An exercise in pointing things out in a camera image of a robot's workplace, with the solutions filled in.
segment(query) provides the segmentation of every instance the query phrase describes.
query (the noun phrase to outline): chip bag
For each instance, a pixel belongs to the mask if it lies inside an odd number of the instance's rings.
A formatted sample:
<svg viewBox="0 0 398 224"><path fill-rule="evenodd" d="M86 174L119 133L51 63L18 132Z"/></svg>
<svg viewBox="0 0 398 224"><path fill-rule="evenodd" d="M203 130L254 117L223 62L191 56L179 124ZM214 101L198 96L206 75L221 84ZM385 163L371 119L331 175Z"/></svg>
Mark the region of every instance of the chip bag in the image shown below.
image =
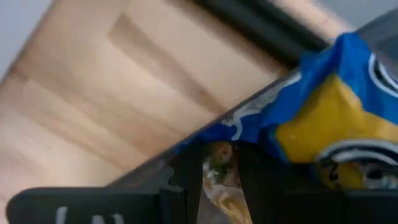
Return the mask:
<svg viewBox="0 0 398 224"><path fill-rule="evenodd" d="M330 187L397 188L398 82L356 34L200 134L260 144L285 163L313 163Z"/></svg>

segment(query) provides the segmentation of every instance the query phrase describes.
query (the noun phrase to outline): yellow graphic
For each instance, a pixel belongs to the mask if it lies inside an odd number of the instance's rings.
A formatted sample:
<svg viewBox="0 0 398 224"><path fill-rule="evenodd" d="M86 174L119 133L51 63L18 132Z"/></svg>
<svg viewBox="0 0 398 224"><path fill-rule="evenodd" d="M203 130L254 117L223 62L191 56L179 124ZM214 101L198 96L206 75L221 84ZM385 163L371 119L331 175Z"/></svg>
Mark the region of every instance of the yellow graphic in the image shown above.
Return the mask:
<svg viewBox="0 0 398 224"><path fill-rule="evenodd" d="M355 168L353 163L347 162L339 164L336 170L338 174L338 180L336 182L329 179L329 174L331 172L330 167L318 168L320 180L329 186L330 188L335 188L336 184L340 184L344 188L358 189L363 188L362 174Z"/></svg>
<svg viewBox="0 0 398 224"><path fill-rule="evenodd" d="M339 76L329 75L298 115L281 124L275 135L290 161L314 162L324 148L341 140L371 138L398 142L398 126L364 111L351 88ZM351 165L339 165L338 169L339 182L342 178L359 178L358 173L352 173ZM357 184L353 180L344 187Z"/></svg>

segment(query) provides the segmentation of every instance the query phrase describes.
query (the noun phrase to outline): wooden floor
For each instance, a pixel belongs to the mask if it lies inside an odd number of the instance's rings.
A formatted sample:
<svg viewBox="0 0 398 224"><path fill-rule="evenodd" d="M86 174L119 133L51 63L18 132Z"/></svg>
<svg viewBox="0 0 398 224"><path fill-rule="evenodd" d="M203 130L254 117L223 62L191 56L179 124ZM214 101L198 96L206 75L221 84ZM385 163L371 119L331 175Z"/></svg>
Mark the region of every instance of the wooden floor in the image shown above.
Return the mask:
<svg viewBox="0 0 398 224"><path fill-rule="evenodd" d="M58 0L0 87L0 208L105 185L284 73L188 1Z"/></svg>

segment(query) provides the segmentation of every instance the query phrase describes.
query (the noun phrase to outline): food inside bag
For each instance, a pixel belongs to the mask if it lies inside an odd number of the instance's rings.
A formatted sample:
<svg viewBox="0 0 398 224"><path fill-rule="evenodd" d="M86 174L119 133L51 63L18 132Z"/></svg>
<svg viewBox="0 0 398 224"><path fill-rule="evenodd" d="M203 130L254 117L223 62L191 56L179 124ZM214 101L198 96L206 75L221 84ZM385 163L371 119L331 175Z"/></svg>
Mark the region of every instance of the food inside bag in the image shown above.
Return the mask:
<svg viewBox="0 0 398 224"><path fill-rule="evenodd" d="M203 163L203 190L210 201L227 214L232 223L252 223L241 183L233 146L226 142L208 145Z"/></svg>

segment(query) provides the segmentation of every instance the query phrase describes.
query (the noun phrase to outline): wood grain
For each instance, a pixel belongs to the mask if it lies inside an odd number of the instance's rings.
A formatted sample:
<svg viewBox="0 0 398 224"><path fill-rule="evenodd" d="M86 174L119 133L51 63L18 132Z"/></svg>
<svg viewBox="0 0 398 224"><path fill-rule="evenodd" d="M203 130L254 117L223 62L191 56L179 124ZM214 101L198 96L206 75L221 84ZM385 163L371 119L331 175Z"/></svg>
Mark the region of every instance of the wood grain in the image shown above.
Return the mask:
<svg viewBox="0 0 398 224"><path fill-rule="evenodd" d="M106 185L285 73L190 2L58 0L0 87L0 208Z"/></svg>

